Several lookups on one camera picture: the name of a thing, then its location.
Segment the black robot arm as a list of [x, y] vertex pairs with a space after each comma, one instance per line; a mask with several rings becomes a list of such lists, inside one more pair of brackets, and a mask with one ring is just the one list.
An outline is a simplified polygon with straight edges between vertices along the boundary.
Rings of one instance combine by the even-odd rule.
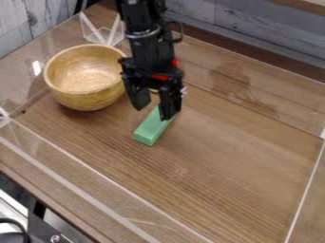
[[175, 21], [163, 18], [164, 0], [115, 0], [115, 6], [132, 52], [118, 61], [131, 104], [143, 109], [151, 102], [150, 90], [156, 90], [160, 120], [168, 121], [182, 110], [184, 72], [178, 67], [174, 45], [184, 35], [172, 37], [170, 26]]

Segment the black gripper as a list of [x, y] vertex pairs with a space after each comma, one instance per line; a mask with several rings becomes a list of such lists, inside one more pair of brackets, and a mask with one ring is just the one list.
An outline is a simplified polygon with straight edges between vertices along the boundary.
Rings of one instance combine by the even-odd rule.
[[159, 90], [160, 119], [168, 121], [182, 110], [184, 72], [175, 68], [171, 78], [162, 82], [150, 77], [152, 71], [168, 65], [175, 58], [174, 45], [183, 41], [183, 35], [172, 37], [171, 31], [126, 32], [131, 56], [119, 59], [122, 80], [135, 110], [151, 102], [148, 89]]

